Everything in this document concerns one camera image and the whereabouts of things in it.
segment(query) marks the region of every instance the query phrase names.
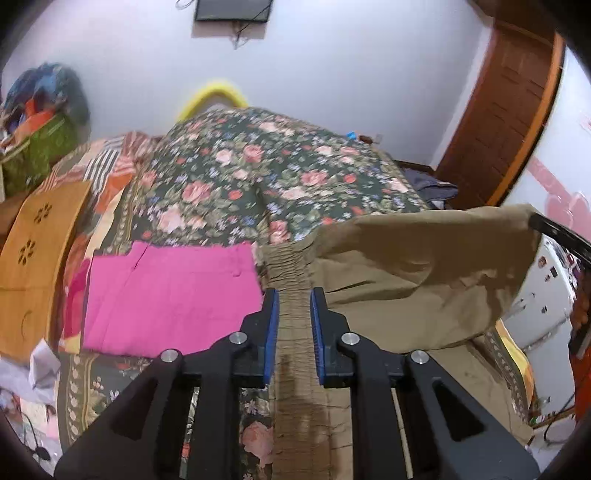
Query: floral bedsheet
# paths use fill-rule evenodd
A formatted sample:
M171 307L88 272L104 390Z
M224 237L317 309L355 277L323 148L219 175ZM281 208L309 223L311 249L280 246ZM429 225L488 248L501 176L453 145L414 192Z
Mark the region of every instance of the floral bedsheet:
M97 228L108 229L100 245L106 254L123 254L141 239L156 245L246 241L256 256L257 245L301 239L323 223L426 208L386 154L258 108L208 112L176 125L112 203L113 215ZM261 283L264 275L260 265ZM70 406L81 423L64 421L65 438L80 435L142 366L143 359L68 356L63 391L70 395L75 385L85 393L77 408ZM268 391L243 389L239 408L243 480L266 480L273 445ZM189 421L181 474L191 428Z

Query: wooden door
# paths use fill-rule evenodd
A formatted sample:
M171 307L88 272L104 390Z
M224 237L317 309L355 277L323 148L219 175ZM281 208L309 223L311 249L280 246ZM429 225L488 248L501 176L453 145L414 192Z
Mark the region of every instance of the wooden door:
M458 186L452 207L482 206L501 184L538 112L551 59L548 41L495 27L477 87L436 171Z

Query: television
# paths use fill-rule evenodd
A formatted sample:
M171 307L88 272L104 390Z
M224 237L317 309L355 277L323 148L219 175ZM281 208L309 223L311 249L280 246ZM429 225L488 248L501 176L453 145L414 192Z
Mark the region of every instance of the television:
M197 0L195 20L266 22L272 0Z

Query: pink cloth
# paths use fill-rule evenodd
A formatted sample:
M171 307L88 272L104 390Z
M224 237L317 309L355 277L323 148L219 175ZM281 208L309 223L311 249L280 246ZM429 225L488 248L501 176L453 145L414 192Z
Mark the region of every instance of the pink cloth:
M83 346L155 357L209 348L261 309L248 244L154 247L134 242L124 256L95 257L90 268Z

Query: clothing pile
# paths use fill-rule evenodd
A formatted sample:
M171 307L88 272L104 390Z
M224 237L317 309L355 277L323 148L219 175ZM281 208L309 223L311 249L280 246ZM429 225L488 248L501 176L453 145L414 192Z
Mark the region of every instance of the clothing pile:
M89 123L80 80L57 63L25 71L0 113L0 201L39 185Z

